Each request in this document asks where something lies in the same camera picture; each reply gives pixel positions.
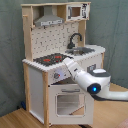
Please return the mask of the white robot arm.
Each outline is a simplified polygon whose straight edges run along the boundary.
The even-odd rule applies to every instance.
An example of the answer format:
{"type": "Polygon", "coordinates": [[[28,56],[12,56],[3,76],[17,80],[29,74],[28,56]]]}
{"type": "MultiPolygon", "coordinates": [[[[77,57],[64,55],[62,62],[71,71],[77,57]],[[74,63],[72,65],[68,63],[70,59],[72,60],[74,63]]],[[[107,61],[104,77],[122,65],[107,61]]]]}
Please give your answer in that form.
{"type": "Polygon", "coordinates": [[[64,60],[72,79],[84,91],[87,91],[98,101],[125,101],[128,102],[128,91],[110,91],[111,75],[104,69],[95,69],[86,72],[77,62],[70,58],[64,60]]]}

